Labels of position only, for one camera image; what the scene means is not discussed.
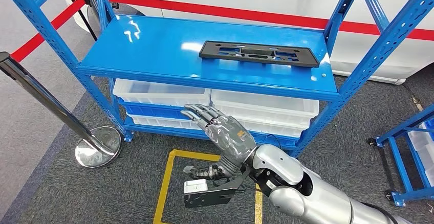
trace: white car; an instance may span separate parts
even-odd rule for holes
[[[279,13],[287,15],[308,16],[329,19],[339,0],[165,0],[201,5],[219,6],[224,8],[246,9],[259,12]],[[401,10],[408,0],[379,0],[389,21]],[[211,21],[237,22],[260,25],[278,25],[259,21],[242,20],[236,18],[217,17],[204,14],[186,13],[173,10],[150,7],[134,7],[146,16],[199,19]],[[87,15],[87,6],[82,9]],[[78,25],[87,30],[84,22],[74,15]],[[364,0],[355,0],[345,21],[375,24]],[[434,30],[434,13],[428,14],[418,25],[418,29]],[[373,45],[377,35],[342,32],[338,33],[331,56],[333,72],[348,76],[360,62],[369,48]],[[380,66],[370,80],[393,84],[401,84],[406,78],[434,62],[434,41],[405,39],[401,45]]]

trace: yellow floor tape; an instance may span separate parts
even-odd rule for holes
[[[166,203],[167,189],[169,188],[170,176],[173,168],[173,161],[176,156],[181,156],[183,158],[198,159],[198,160],[208,160],[208,161],[218,161],[220,159],[219,155],[206,154],[193,151],[182,151],[173,150],[169,153],[169,158],[167,159],[166,169],[164,171],[163,182],[161,183],[160,195],[158,197],[157,207],[155,208],[154,224],[167,224],[161,222],[163,217],[164,204]],[[262,193],[255,192],[255,224],[262,224]]]

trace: red barrier tape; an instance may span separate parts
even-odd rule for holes
[[[126,3],[132,5],[139,5],[151,8],[161,8],[167,10],[181,11],[187,13],[198,13],[212,16],[220,16],[227,18],[239,18],[246,20],[254,20],[267,23],[276,23],[291,26],[301,26],[324,29],[327,25],[328,19],[312,18],[304,16],[295,16],[279,13],[258,12],[236,8],[224,8],[217,6],[181,3],[165,0],[110,0],[111,2]],[[374,24],[358,23],[344,21],[339,27],[340,31],[379,35],[380,32]],[[434,31],[424,29],[414,29],[407,38],[430,40],[434,41]]]
[[[244,9],[236,8],[224,8],[209,5],[200,5],[192,3],[180,3],[165,0],[110,0],[111,2],[126,3],[132,5],[139,5],[151,8],[161,8],[167,10],[181,11],[187,13],[198,13],[206,14],[220,17],[228,18],[239,18],[253,21],[261,21],[267,23],[276,23],[291,26],[309,27],[324,29],[328,22],[328,19],[324,18],[312,18],[296,15],[287,15],[279,13],[267,13],[258,12]],[[76,13],[80,8],[84,6],[84,0],[75,0],[71,5],[69,5],[63,12],[61,12],[51,24],[55,29],[59,29],[69,18],[71,18],[74,13]],[[379,35],[377,26],[374,24],[358,23],[344,21],[339,27],[340,31],[362,33]],[[419,39],[419,40],[429,40],[434,41],[434,31],[425,29],[414,29],[407,38]],[[44,42],[44,38],[38,33],[33,36],[28,42],[17,49],[12,57],[17,61],[22,61],[27,57],[33,50],[35,50],[39,45]]]
[[[63,12],[61,12],[51,24],[55,29],[59,29],[69,18],[74,15],[80,8],[84,5],[84,0],[75,0],[71,5],[69,5]],[[17,62],[22,61],[27,55],[29,55],[33,50],[35,50],[39,45],[44,42],[44,38],[38,33],[33,36],[28,42],[17,49],[11,55]]]

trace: stanchion base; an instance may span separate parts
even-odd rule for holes
[[[112,127],[99,127],[91,130],[92,134],[115,154],[108,155],[90,147],[81,139],[75,147],[75,158],[78,163],[87,168],[98,168],[113,161],[121,150],[121,135]]]

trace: robot finger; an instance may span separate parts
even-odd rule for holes
[[[196,106],[200,107],[204,112],[210,114],[213,118],[217,118],[218,116],[222,115],[222,113],[218,114],[217,112],[215,112],[215,111],[219,111],[219,110],[215,109],[212,106],[206,106],[206,105],[201,105],[201,104],[196,105]]]
[[[223,112],[221,112],[220,110],[216,109],[214,106],[208,106],[208,108],[210,110],[212,110],[213,112],[215,112],[217,114],[217,116],[225,116],[225,114]]]
[[[205,129],[206,126],[209,125],[209,123],[207,121],[205,121],[204,119],[199,117],[196,113],[194,113],[190,110],[182,110],[181,113],[186,115],[190,119],[192,119],[201,129]]]
[[[207,112],[207,108],[204,105],[193,105],[187,104],[184,105],[184,108],[193,111],[198,116],[202,117],[207,123],[210,123],[214,118],[211,114]]]

